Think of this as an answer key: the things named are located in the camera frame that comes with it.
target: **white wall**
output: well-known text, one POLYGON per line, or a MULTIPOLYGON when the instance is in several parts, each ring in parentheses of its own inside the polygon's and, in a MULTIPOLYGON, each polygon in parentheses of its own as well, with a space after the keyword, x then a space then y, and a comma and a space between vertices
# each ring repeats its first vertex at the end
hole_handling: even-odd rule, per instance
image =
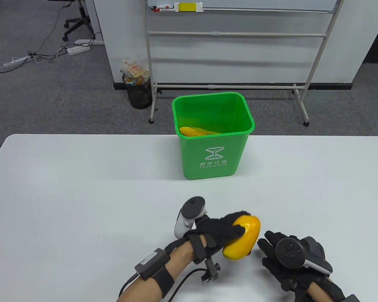
MULTIPOLYGON (((139 0, 94 0, 115 82, 128 56, 147 57, 139 0)), ((152 30, 323 32, 330 15, 151 13, 152 30)), ((345 0, 313 82, 352 82, 378 33, 378 0, 345 0)), ((304 82, 319 38, 152 36, 157 82, 304 82)))

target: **metal bar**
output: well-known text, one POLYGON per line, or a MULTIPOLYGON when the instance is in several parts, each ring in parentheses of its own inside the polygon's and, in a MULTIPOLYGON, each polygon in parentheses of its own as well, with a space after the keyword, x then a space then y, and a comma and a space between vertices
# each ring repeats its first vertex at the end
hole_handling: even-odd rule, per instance
POLYGON ((332 14, 325 10, 290 10, 290 9, 262 9, 262 8, 218 8, 218 7, 203 7, 203 10, 222 10, 233 12, 273 12, 273 13, 315 13, 315 14, 332 14))
POLYGON ((311 85, 311 82, 312 82, 312 79, 313 79, 314 74, 316 72, 316 69, 318 67, 319 61, 322 58, 323 51, 325 50, 325 47, 326 47, 326 44, 328 43, 330 34, 332 33, 332 30, 333 30, 333 28, 336 24, 336 20, 337 20, 337 17, 339 16, 340 9, 342 8, 343 3, 344 3, 344 0, 340 0, 339 6, 337 7, 337 10, 336 10, 334 15, 332 16, 332 19, 329 22, 329 26, 326 30, 326 37, 323 39, 323 41, 322 41, 322 43, 319 47, 319 50, 318 50, 318 53, 316 55, 315 61, 312 65, 310 74, 308 75, 307 81, 305 83, 305 90, 304 90, 304 93, 302 94, 301 103, 304 103, 305 97, 307 96, 308 88, 311 85))
POLYGON ((152 104, 151 104, 151 114, 149 122, 154 122, 154 108, 156 105, 156 93, 154 87, 154 78, 153 78, 153 66, 152 66, 152 59, 151 59, 151 51, 150 51, 150 38, 148 36, 148 24, 147 24, 147 0, 141 2, 143 6, 143 18, 144 18, 144 32, 146 35, 146 46, 147 46, 147 57, 148 57, 148 69, 150 71, 150 81, 151 81, 151 97, 152 97, 152 104))
POLYGON ((305 123, 309 123, 310 122, 310 118, 308 117, 308 113, 307 113, 307 110, 305 109, 304 103, 301 102, 300 92, 296 88, 295 84, 294 84, 294 94, 295 94, 295 97, 297 99, 297 104, 300 107, 300 111, 301 111, 302 117, 304 118, 304 122, 305 123))
POLYGON ((204 88, 204 89, 266 89, 266 90, 304 90, 305 86, 274 86, 274 85, 169 85, 154 84, 155 88, 204 88))
POLYGON ((151 104, 150 120, 148 121, 150 124, 154 123, 154 110, 156 108, 157 88, 154 88, 153 92, 154 92, 154 98, 151 104))
POLYGON ((220 31, 148 31, 149 35, 158 36, 262 36, 262 37, 314 37, 325 38, 326 33, 237 33, 237 32, 220 32, 220 31))

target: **black strap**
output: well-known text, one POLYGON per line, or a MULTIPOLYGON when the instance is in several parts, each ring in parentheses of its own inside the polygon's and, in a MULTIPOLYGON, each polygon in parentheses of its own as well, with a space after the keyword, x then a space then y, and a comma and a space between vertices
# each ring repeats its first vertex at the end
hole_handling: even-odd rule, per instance
POLYGON ((202 239, 198 234, 188 234, 188 239, 192 244, 193 250, 195 251, 196 259, 193 261, 195 264, 201 263, 207 257, 206 249, 203 246, 202 239))
POLYGON ((166 270, 165 266, 161 268, 154 276, 153 279, 158 283, 161 291, 163 292, 163 298, 174 286, 174 278, 171 277, 170 273, 166 270))
POLYGON ((167 252, 167 254, 171 254, 174 249, 178 248, 179 246, 184 244, 186 241, 187 241, 187 238, 185 237, 175 240, 173 243, 169 243, 164 250, 167 252))

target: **yellow eraser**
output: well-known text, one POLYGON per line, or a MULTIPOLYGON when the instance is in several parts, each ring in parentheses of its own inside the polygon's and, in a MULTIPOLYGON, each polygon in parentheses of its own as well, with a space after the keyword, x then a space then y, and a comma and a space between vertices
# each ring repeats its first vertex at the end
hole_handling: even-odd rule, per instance
POLYGON ((180 12, 195 12, 196 7, 196 3, 179 3, 180 12))

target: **wrist strap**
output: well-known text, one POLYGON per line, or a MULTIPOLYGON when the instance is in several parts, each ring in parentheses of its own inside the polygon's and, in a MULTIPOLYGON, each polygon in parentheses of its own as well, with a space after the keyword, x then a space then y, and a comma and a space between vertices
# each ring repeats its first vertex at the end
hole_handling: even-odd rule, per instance
POLYGON ((198 234, 188 234, 188 239, 192 244, 193 250, 195 251, 196 259, 193 260, 195 264, 201 263, 207 257, 206 249, 203 246, 202 239, 198 234))
POLYGON ((175 284, 174 278, 172 278, 171 274, 166 270, 165 266, 163 266, 153 276, 153 279, 158 283, 158 286, 163 292, 163 298, 165 298, 167 293, 171 290, 172 286, 174 286, 175 284))

